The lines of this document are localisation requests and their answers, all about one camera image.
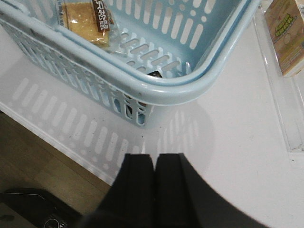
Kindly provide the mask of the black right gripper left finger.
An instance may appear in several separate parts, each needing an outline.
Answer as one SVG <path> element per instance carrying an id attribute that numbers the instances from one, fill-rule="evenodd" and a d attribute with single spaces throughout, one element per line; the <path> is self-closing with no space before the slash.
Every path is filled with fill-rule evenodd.
<path id="1" fill-rule="evenodd" d="M 154 168 L 147 154 L 126 154 L 119 173 L 97 209 L 79 228 L 152 228 Z"/>

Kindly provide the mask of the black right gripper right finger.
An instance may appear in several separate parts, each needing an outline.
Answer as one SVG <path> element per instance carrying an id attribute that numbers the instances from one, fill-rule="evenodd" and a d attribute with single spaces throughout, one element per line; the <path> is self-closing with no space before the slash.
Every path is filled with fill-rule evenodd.
<path id="1" fill-rule="evenodd" d="M 183 153 L 160 154 L 155 177 L 158 228 L 263 227 L 216 193 Z"/>

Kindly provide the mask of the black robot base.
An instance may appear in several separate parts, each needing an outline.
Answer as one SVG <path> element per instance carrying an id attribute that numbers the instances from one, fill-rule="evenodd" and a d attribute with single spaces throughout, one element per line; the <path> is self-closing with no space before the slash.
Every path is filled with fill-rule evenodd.
<path id="1" fill-rule="evenodd" d="M 12 188 L 0 193 L 0 201 L 37 228 L 75 228 L 82 215 L 43 189 Z"/>

